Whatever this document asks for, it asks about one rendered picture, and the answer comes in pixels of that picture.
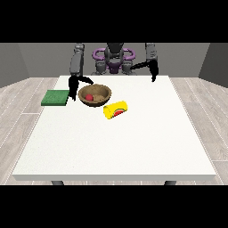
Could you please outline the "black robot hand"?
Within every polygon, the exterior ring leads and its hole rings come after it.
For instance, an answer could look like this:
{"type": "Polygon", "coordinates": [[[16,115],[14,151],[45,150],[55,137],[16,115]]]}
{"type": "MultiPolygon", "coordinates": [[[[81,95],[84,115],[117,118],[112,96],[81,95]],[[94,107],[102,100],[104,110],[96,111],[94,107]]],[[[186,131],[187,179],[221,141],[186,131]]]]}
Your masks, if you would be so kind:
{"type": "Polygon", "coordinates": [[[141,69],[144,67],[148,67],[149,71],[152,75],[151,81],[154,82],[156,80],[157,75],[159,74],[159,65],[157,60],[150,60],[141,63],[137,63],[131,67],[131,69],[141,69]]]}
{"type": "Polygon", "coordinates": [[[94,82],[89,77],[71,76],[69,78],[69,96],[73,101],[76,100],[77,90],[80,82],[85,82],[92,85],[94,82]]]}

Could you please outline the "green square pad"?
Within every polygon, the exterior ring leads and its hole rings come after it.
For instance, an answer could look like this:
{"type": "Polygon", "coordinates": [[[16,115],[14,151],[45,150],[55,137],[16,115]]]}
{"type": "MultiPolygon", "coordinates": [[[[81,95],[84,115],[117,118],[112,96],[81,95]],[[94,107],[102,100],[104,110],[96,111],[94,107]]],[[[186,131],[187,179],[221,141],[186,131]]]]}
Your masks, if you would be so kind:
{"type": "Polygon", "coordinates": [[[69,90],[48,90],[45,93],[42,106],[65,106],[69,98],[69,90]]]}

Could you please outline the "brown wooden bowl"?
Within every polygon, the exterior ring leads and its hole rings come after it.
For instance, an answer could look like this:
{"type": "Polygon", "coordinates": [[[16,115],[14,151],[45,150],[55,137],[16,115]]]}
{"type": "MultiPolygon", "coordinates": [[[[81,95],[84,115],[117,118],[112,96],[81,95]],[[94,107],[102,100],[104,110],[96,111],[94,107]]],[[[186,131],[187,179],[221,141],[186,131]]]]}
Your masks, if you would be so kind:
{"type": "Polygon", "coordinates": [[[83,104],[89,107],[101,107],[110,99],[111,90],[105,85],[87,85],[78,91],[77,96],[83,104]],[[93,99],[91,101],[87,100],[87,95],[92,95],[93,99]]]}

